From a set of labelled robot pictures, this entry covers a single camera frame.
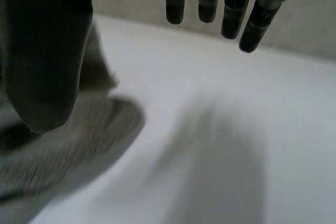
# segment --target gray cloth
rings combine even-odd
[[[98,176],[97,171],[115,162],[141,131],[144,120],[140,108],[126,99],[107,97],[107,91],[116,86],[110,76],[93,27],[74,110],[65,125],[42,135],[29,131],[0,83],[1,223],[31,219],[44,205],[39,198],[45,198],[43,195],[64,179],[69,185],[82,177],[81,173]],[[24,214],[24,202],[38,207]]]

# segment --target gray fabric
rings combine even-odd
[[[134,102],[107,97],[115,86],[95,26],[87,41],[78,99],[62,127],[43,135],[30,132],[0,82],[0,223],[26,223],[54,195],[110,167],[133,142],[143,115]]]

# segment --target towel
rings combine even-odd
[[[135,140],[144,124],[143,113],[130,99],[109,97],[108,91],[116,86],[95,24],[85,48],[77,101],[60,128],[31,132],[8,101],[0,80],[1,223],[25,223],[33,216],[25,216],[22,207],[13,210],[13,204],[38,198],[65,178],[71,180],[72,174],[87,173],[86,167],[95,169],[100,159],[115,161]]]

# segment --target gray wall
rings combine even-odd
[[[254,0],[251,0],[246,18],[253,3]],[[184,19],[179,26],[170,25],[166,21],[164,0],[93,0],[93,5],[98,14],[172,29],[192,30],[223,39],[220,26],[224,13],[224,0],[218,1],[216,19],[212,24],[204,24],[198,20],[197,0],[186,0]],[[336,60],[334,17],[336,17],[336,0],[288,0],[282,5],[262,44]]]

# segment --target white surface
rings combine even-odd
[[[335,223],[336,66],[99,18],[146,126],[52,223]]]

